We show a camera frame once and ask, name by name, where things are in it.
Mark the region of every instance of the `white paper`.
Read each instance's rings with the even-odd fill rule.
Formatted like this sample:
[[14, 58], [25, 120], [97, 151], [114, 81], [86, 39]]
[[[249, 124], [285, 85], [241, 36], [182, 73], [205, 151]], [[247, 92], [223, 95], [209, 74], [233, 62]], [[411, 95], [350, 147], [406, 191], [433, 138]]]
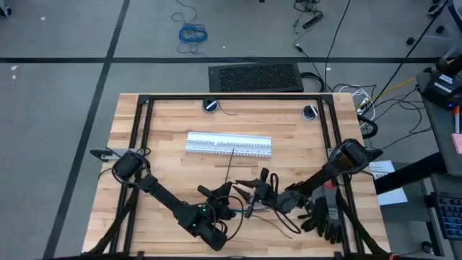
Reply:
[[[371, 162], [369, 164], [369, 168], [370, 172], [374, 175], [375, 180], [395, 171], [391, 161]], [[378, 195], [378, 203], [380, 206], [405, 202], [407, 202], [407, 197], [403, 188], [397, 188], [387, 193]]]

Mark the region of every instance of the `blue cable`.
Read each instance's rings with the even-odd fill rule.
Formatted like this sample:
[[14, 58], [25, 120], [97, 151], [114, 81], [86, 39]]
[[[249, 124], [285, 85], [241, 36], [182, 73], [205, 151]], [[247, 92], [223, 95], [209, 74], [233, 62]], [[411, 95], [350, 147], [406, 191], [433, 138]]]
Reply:
[[[204, 54], [199, 52], [199, 44], [203, 43], [207, 40], [207, 31], [205, 29], [205, 25], [203, 24], [194, 24], [194, 21], [197, 18], [197, 11], [196, 8], [193, 6], [189, 6], [180, 2], [180, 0], [176, 0], [177, 3], [184, 7], [188, 7], [194, 11], [193, 19], [186, 22], [185, 15], [182, 12], [175, 12], [172, 14], [171, 19], [175, 22], [182, 22], [183, 26], [178, 33], [178, 38], [180, 39], [180, 44], [177, 46], [176, 51], [178, 53], [192, 53], [192, 54]], [[180, 51], [180, 47], [182, 45], [188, 46], [188, 51]]]

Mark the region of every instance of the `wooden table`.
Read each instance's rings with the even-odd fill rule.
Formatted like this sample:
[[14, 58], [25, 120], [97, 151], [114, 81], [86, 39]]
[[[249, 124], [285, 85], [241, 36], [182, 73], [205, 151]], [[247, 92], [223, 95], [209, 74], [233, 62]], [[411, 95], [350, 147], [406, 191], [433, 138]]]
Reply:
[[[333, 94], [341, 137], [355, 138], [362, 142], [354, 104], [350, 94]], [[127, 148], [136, 110], [137, 94], [122, 94], [110, 132], [108, 146]], [[147, 156], [152, 173], [160, 183], [180, 200], [192, 203], [205, 201], [196, 189], [199, 184], [215, 189], [223, 184], [230, 161], [229, 156], [200, 155], [185, 153], [185, 139], [189, 131], [210, 131], [228, 134], [263, 135], [272, 138], [273, 155], [270, 159], [238, 157], [232, 159], [229, 180], [257, 178], [262, 167], [277, 173], [280, 189], [309, 178], [326, 162], [323, 131], [319, 121], [304, 121], [301, 107], [312, 103], [309, 100], [222, 100], [222, 111], [204, 113], [201, 99], [198, 100], [156, 100], [152, 112], [148, 147], [152, 153]], [[331, 142], [332, 125], [327, 116]], [[139, 136], [142, 132], [142, 121]], [[112, 163], [105, 163], [103, 170]], [[385, 250], [390, 250], [383, 224], [382, 214], [372, 178], [356, 174], [352, 179], [354, 199], [360, 221], [371, 236]], [[112, 223], [121, 185], [110, 173], [99, 180], [95, 201], [84, 241], [83, 251], [90, 250], [104, 235]], [[237, 208], [238, 203], [231, 200]], [[225, 247], [215, 252], [200, 238], [193, 238], [177, 224], [172, 213], [149, 194], [140, 193], [136, 211], [136, 222], [131, 244], [131, 254], [145, 251], [148, 256], [333, 256], [341, 251], [341, 244], [331, 245], [316, 232], [295, 235], [288, 231], [273, 212], [256, 213], [290, 236], [287, 238], [273, 225], [251, 217], [244, 220], [237, 236]], [[300, 226], [296, 214], [289, 215]], [[229, 234], [240, 221], [240, 215], [228, 221]], [[355, 251], [351, 225], [347, 221], [349, 241]], [[125, 225], [121, 228], [118, 251], [121, 251]]]

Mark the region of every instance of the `black floor stripe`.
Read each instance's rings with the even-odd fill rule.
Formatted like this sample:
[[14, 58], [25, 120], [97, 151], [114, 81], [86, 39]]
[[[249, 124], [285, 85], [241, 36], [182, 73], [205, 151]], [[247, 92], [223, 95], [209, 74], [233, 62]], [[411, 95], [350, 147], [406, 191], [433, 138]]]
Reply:
[[[439, 57], [399, 58], [399, 57], [330, 57], [330, 64], [433, 64]], [[150, 58], [150, 57], [106, 57], [106, 58], [0, 58], [0, 64], [204, 64], [238, 62], [317, 62], [324, 63], [326, 57], [191, 57], [191, 58]]]
[[103, 64], [109, 58], [0, 58], [1, 63], [12, 64]]
[[82, 135], [80, 136], [79, 145], [77, 146], [74, 161], [72, 162], [71, 171], [69, 173], [69, 177], [67, 178], [66, 187], [64, 188], [64, 193], [61, 197], [61, 202], [59, 203], [58, 212], [56, 213], [50, 237], [48, 238], [45, 252], [43, 253], [44, 259], [53, 258], [55, 254], [56, 246], [58, 245], [59, 237], [61, 235], [61, 231], [63, 230], [64, 221], [66, 220], [66, 215], [69, 209], [69, 205], [71, 203], [72, 194], [74, 193], [75, 183], [77, 182], [77, 177], [79, 176], [80, 166], [84, 158], [85, 150], [87, 149], [88, 139], [90, 138], [93, 122], [95, 121], [98, 105], [101, 101], [101, 95], [103, 94], [106, 79], [108, 78], [108, 73], [111, 65], [110, 58], [114, 57], [117, 42], [121, 34], [123, 22], [125, 20], [129, 4], [130, 0], [123, 1], [121, 13], [118, 16], [113, 37], [110, 41], [108, 53], [106, 54], [107, 59], [103, 65], [100, 78], [98, 79], [96, 85], [95, 93], [93, 94], [92, 104], [90, 105], [90, 109], [88, 110], [87, 119], [85, 120], [85, 125], [82, 130]]
[[[439, 58], [361, 58], [361, 57], [329, 57], [329, 63], [355, 63], [355, 64], [432, 64]], [[118, 64], [197, 64], [197, 63], [237, 63], [237, 62], [315, 62], [324, 63], [326, 57], [204, 57], [204, 58], [113, 58]]]

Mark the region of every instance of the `round cable grommet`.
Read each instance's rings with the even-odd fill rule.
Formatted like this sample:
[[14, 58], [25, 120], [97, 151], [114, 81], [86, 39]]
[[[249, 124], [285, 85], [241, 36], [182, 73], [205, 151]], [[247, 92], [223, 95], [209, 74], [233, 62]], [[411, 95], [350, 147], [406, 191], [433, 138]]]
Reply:
[[214, 97], [207, 97], [202, 100], [202, 110], [205, 113], [215, 113], [218, 110], [218, 100]]
[[306, 121], [313, 121], [317, 119], [319, 113], [318, 109], [314, 105], [306, 105], [302, 108], [301, 111], [302, 118], [305, 119]]

